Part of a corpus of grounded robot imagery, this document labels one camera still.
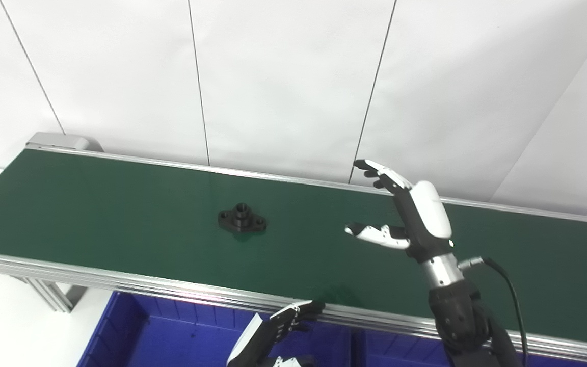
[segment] robotic arm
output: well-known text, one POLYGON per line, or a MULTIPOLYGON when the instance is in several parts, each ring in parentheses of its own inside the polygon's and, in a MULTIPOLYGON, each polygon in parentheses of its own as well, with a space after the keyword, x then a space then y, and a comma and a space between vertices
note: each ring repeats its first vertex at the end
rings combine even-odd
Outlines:
POLYGON ((290 304, 266 321, 258 313, 237 340, 228 358, 228 367, 315 367, 310 356, 284 359, 267 358, 271 348, 291 331, 307 331, 303 321, 314 321, 325 308, 323 302, 303 301, 290 304))
POLYGON ((345 231, 355 237, 403 249, 418 262, 429 283, 429 306, 436 319, 436 330, 452 367, 520 367, 515 348, 506 330, 498 325, 480 300, 479 291, 464 278, 452 252, 452 229, 436 188, 431 182, 412 185, 393 170, 369 160, 358 160, 355 167, 364 176, 377 177, 376 188, 393 193, 393 202, 405 227, 383 225, 379 229, 352 223, 345 231), (483 344, 491 340, 491 348, 483 344))

